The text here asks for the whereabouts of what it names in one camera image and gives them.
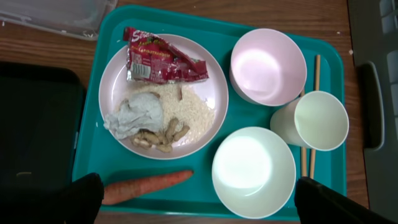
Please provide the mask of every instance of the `white rice grains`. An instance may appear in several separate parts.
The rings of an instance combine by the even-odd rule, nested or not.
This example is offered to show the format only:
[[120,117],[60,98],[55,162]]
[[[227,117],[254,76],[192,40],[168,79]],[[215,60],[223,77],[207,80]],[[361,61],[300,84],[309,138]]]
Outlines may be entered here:
[[163,106],[164,124],[166,130],[169,121],[176,117],[180,121],[176,131],[181,130],[183,124],[190,127],[189,132],[176,146],[197,142],[212,126],[215,118],[214,109],[209,108],[203,100],[188,85],[182,85],[182,100],[179,99],[179,87],[175,84],[137,86],[129,94],[142,92],[156,92],[160,95]]

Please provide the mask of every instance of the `wooden table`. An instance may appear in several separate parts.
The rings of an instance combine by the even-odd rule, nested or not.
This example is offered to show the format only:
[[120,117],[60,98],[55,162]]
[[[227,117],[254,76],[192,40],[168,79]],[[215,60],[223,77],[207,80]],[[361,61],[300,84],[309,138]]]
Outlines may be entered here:
[[[345,66],[345,100],[350,131],[347,139],[348,197],[368,207],[363,161],[358,81],[354,73],[346,0],[119,0],[197,16],[267,27],[325,40],[339,51]],[[64,37],[24,26],[0,26],[0,60],[65,67],[88,86],[96,42]],[[96,223],[260,223],[252,220],[100,213]]]

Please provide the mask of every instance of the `teal tray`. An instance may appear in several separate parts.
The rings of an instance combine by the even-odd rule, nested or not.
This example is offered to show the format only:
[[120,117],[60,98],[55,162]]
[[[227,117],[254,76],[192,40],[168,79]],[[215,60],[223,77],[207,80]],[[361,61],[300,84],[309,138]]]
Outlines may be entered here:
[[[171,161],[147,159],[125,149],[109,131],[104,129],[98,105],[98,88],[106,64],[120,48],[126,45],[126,42],[121,40],[126,26],[155,34],[181,35],[194,40],[204,46],[223,68],[229,88],[228,112],[218,134],[198,152]],[[90,172],[98,173],[104,184],[182,169],[193,169],[195,174],[188,181],[175,187],[115,206],[102,206],[101,210],[237,217],[224,207],[213,188],[211,182],[213,156],[221,141],[233,131],[248,126],[269,128],[271,115],[277,110],[244,101],[235,93],[229,82],[229,61],[234,44],[243,34],[253,29],[255,27],[134,5],[117,8],[106,16],[101,26],[91,71],[73,168],[73,180]],[[343,63],[337,51],[321,40],[291,34],[288,36],[301,48],[307,62],[308,78],[305,91],[313,90],[315,56],[320,54],[322,56],[320,89],[335,95],[344,103]],[[297,146],[290,148],[296,161],[297,177],[300,177],[300,149]],[[319,152],[315,165],[315,180],[343,195],[346,195],[345,154],[345,144],[331,152]],[[283,209],[266,219],[298,220],[294,193]]]

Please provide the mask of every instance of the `chopstick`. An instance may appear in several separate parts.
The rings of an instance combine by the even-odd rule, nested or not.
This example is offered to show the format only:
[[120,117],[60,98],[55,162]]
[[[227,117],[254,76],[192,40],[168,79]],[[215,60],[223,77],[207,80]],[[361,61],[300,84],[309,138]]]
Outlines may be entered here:
[[[301,91],[300,97],[303,97],[305,94],[305,91]],[[306,147],[301,147],[301,176],[306,177],[307,176],[307,148]]]
[[[319,90],[319,81],[320,81],[320,70],[321,70],[321,55],[317,55],[317,64],[316,64],[316,72],[315,72],[315,91]],[[313,179],[313,175],[315,173],[315,153],[317,151],[315,149],[311,149],[311,163],[310,163],[310,178]]]

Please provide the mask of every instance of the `carrot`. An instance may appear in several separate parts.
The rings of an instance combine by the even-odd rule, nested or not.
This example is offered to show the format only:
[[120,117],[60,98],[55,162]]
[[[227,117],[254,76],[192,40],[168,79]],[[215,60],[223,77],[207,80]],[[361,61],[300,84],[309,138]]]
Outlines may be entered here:
[[156,175],[109,184],[105,187],[102,204],[114,205],[144,194],[162,190],[189,179],[192,174],[192,170],[183,170],[171,174]]

